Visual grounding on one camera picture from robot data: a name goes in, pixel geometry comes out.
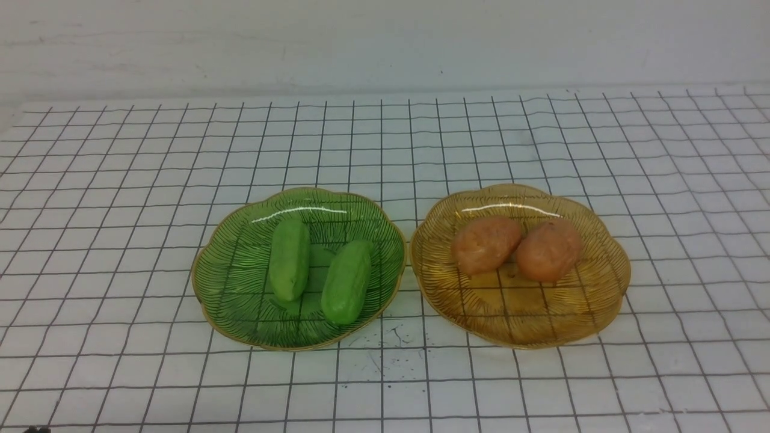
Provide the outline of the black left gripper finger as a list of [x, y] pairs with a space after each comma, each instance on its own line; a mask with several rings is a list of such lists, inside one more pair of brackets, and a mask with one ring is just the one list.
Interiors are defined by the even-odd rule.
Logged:
[[51, 433], [50, 428], [46, 426], [28, 426], [24, 433]]

